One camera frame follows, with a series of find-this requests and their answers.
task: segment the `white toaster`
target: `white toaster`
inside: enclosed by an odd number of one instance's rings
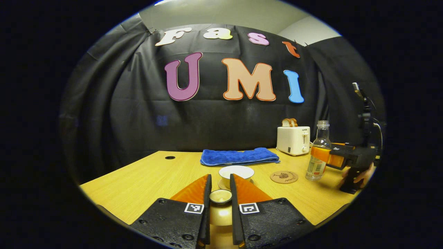
[[[278,127],[276,149],[293,156],[308,153],[310,131],[309,126]]]

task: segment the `peach letter m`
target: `peach letter m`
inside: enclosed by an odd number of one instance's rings
[[[239,83],[243,87],[249,99],[254,96],[257,86],[259,87],[257,99],[273,101],[276,95],[272,91],[271,70],[268,64],[257,63],[252,74],[239,59],[225,58],[221,60],[228,68],[228,90],[223,94],[227,100],[240,100],[243,93],[240,92]]]

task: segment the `blue towel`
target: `blue towel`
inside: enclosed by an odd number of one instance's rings
[[[266,148],[252,151],[211,151],[203,150],[200,163],[207,166],[249,165],[256,163],[279,163],[280,159]]]

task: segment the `wooden table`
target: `wooden table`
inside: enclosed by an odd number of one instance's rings
[[[269,149],[280,157],[280,163],[249,165],[254,169],[254,184],[272,198],[286,197],[313,225],[317,225],[355,195],[341,192],[337,185],[342,171],[330,167],[319,181],[305,178],[310,153],[290,156]],[[170,198],[191,182],[212,175],[212,191],[219,189],[221,167],[200,164],[202,152],[159,151],[102,177],[82,184],[84,193],[95,203],[102,205],[122,221],[132,224],[157,198]],[[299,179],[290,184],[275,183],[270,175],[276,171],[292,171]],[[212,248],[238,248],[232,245],[232,226],[210,226]]]

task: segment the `small white bowl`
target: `small white bowl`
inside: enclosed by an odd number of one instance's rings
[[[223,167],[218,171],[225,186],[229,186],[231,174],[236,174],[249,181],[254,173],[253,169],[243,165],[230,165]]]

